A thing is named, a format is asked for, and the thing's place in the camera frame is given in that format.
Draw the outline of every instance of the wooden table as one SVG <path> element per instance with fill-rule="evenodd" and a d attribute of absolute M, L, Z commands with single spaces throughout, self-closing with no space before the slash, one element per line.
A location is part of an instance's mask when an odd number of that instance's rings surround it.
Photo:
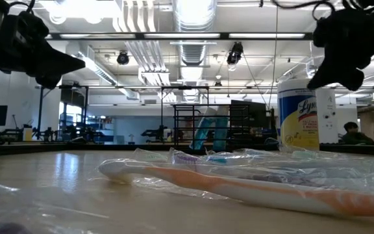
<path fill-rule="evenodd" d="M 0 184 L 34 191 L 23 197 L 31 208 L 13 204 L 27 209 L 6 216 L 33 233 L 49 233 L 49 224 L 66 228 L 64 233 L 76 229 L 82 233 L 374 233 L 374 219 L 333 218 L 117 185 L 97 171 L 103 160 L 130 154 L 70 151 L 1 156 Z M 66 194 L 59 196 L 48 187 Z M 45 208 L 35 209 L 39 203 Z"/>

